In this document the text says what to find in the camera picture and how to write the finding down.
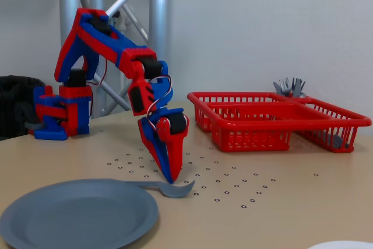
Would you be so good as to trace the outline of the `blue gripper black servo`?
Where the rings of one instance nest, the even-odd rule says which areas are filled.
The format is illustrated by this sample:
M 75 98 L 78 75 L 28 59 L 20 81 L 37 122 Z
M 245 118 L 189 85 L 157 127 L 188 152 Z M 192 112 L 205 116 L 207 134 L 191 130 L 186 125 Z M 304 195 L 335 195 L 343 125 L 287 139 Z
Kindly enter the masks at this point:
M 183 141 L 189 119 L 183 108 L 162 107 L 138 120 L 143 144 L 147 147 L 165 179 L 173 184 L 182 168 Z

